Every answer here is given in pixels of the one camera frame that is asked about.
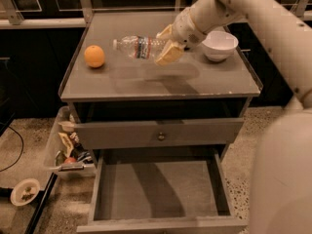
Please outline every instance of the clear water bottle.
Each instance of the clear water bottle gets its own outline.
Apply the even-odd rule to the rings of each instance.
[[[132,59],[156,59],[164,49],[167,40],[145,36],[126,36],[114,40],[114,50]]]

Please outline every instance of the floor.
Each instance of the floor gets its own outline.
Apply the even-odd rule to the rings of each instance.
[[[269,124],[283,113],[281,107],[249,108],[243,129],[222,161],[238,218],[248,219],[249,216],[250,174],[256,144]],[[53,124],[54,119],[18,119],[11,124],[22,136],[24,148],[19,161],[0,173],[1,188],[13,188],[30,177],[38,179],[41,188],[45,188],[50,176],[44,166],[47,157],[46,143]],[[19,157],[20,151],[19,136],[8,129],[0,137],[0,170],[11,165]],[[93,184],[93,177],[70,180],[58,178],[35,233],[76,233],[78,225],[87,224]],[[0,234],[23,233],[35,206],[35,203],[31,203],[25,207],[15,207],[9,199],[0,198]]]

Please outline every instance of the black cable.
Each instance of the black cable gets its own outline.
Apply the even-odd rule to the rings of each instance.
[[[20,151],[20,154],[19,154],[19,157],[18,157],[18,159],[12,164],[12,165],[10,165],[9,167],[7,167],[7,168],[5,168],[5,169],[2,169],[2,170],[0,170],[0,173],[1,172],[3,172],[3,171],[6,171],[6,170],[8,170],[9,168],[11,168],[13,165],[15,165],[18,161],[19,161],[19,159],[20,159],[20,156],[21,156],[21,154],[22,154],[22,151],[23,151],[23,139],[22,139],[22,136],[18,133],[18,131],[16,131],[15,129],[13,129],[13,128],[11,128],[11,127],[8,127],[9,129],[11,129],[12,131],[14,131],[19,137],[20,137],[20,140],[21,140],[21,151]]]

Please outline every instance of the drawer front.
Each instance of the drawer front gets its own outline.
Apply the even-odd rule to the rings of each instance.
[[[105,122],[75,125],[87,149],[228,144],[243,126],[242,118],[174,121]]]
[[[187,148],[191,147],[173,147],[173,152]],[[207,147],[194,148],[200,151]],[[234,215],[216,151],[205,150],[208,155],[193,164],[121,162],[115,165],[106,164],[106,154],[102,151],[89,222],[79,226],[77,232],[239,233],[247,222]]]

